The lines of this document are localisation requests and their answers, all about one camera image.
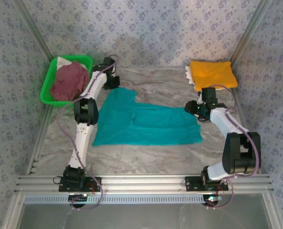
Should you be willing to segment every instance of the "white cloth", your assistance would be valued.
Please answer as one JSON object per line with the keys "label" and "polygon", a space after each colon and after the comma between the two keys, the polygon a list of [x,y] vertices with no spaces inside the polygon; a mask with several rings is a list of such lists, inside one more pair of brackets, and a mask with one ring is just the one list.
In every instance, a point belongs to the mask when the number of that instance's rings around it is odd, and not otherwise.
{"label": "white cloth", "polygon": [[186,66],[185,69],[186,69],[186,78],[189,80],[189,84],[193,84],[193,87],[195,89],[195,84],[194,84],[194,82],[192,80],[190,67]]}
{"label": "white cloth", "polygon": [[[57,70],[58,70],[59,68],[61,68],[62,66],[64,66],[64,65],[70,65],[70,64],[71,64],[70,61],[68,61],[68,60],[66,60],[66,59],[64,59],[64,58],[58,56],[58,58],[57,58]],[[81,65],[83,68],[88,69],[84,64],[80,63],[80,65]]]}

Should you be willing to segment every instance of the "gray marble table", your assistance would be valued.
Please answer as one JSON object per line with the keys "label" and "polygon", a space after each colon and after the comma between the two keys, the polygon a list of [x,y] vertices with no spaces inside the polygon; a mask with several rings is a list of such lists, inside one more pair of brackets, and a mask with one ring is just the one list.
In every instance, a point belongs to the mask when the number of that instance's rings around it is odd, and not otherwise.
{"label": "gray marble table", "polygon": [[[185,106],[197,100],[193,86],[188,84],[185,69],[149,70],[120,69],[121,86],[138,92],[136,101],[170,107]],[[109,91],[101,90],[97,104],[104,103]],[[225,103],[239,120],[232,96],[226,90],[217,91],[220,102]],[[54,108],[40,154],[37,174],[62,174],[72,154],[69,139],[58,129]],[[61,116],[61,124],[75,137],[76,122],[73,109]],[[200,173],[204,166],[222,159],[225,139],[211,122],[200,123],[202,143],[180,146],[96,146],[92,143],[96,128],[91,134],[87,152],[87,168],[95,174],[191,174]]]}

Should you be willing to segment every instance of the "green plastic basket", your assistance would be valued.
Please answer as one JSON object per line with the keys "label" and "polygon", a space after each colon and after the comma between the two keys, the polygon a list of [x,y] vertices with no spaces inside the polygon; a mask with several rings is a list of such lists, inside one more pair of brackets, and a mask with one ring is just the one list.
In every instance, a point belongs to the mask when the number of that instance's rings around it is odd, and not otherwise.
{"label": "green plastic basket", "polygon": [[[89,56],[85,56],[85,55],[64,55],[64,56],[60,56],[68,61],[77,61],[78,63],[82,63],[84,64],[90,74],[91,77],[91,71],[92,71],[92,65],[93,65],[93,60],[91,57]],[[51,93],[50,93],[50,89],[52,84],[55,81],[56,78],[56,71],[57,71],[57,57],[54,58],[51,61],[50,67],[48,68],[41,92],[40,92],[40,100],[44,103],[44,104],[50,104],[52,106],[65,106],[66,104],[68,104],[70,101],[56,101],[54,100],[54,98],[52,97]]]}

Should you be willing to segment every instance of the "black mounting plate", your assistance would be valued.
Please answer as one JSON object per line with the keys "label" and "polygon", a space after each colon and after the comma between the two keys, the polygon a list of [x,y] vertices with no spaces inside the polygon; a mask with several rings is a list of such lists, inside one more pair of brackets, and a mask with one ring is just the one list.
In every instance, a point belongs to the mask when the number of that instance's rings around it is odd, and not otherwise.
{"label": "black mounting plate", "polygon": [[82,208],[85,205],[85,204],[79,204],[79,202],[88,201],[88,197],[85,197],[84,195],[69,195],[68,201],[71,202],[74,198],[76,198],[75,202],[73,203],[73,206],[75,208]]}
{"label": "black mounting plate", "polygon": [[[101,177],[95,178],[101,183]],[[92,177],[86,177],[82,187],[77,187],[77,184],[65,181],[64,178],[61,177],[59,192],[100,192],[100,188]]]}
{"label": "black mounting plate", "polygon": [[220,184],[220,181],[217,181],[217,184],[204,185],[201,177],[185,177],[185,185],[187,192],[220,191],[218,190],[219,185],[223,191],[228,191],[228,185]]}

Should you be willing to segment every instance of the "folded cloth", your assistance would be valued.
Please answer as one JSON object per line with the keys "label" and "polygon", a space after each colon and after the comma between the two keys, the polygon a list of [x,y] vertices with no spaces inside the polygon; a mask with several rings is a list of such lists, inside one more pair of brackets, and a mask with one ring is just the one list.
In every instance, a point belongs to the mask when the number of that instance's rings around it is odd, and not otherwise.
{"label": "folded cloth", "polygon": [[51,95],[56,101],[71,101],[84,91],[88,81],[88,70],[74,61],[56,71],[56,79],[51,86]]}
{"label": "folded cloth", "polygon": [[196,118],[183,107],[136,103],[137,92],[113,89],[99,111],[93,146],[192,144],[202,141]]}
{"label": "folded cloth", "polygon": [[237,80],[232,73],[231,62],[190,62],[190,71],[195,90],[200,92],[202,88],[209,87],[214,84],[221,84],[228,88],[238,86]]}
{"label": "folded cloth", "polygon": [[[193,84],[193,88],[195,89],[195,84],[194,84],[194,81],[192,80],[190,67],[186,66],[185,69],[186,69],[186,79],[189,80],[189,84]],[[225,89],[225,88],[224,87],[221,87],[221,88],[216,87],[216,90],[223,90],[223,89]]]}

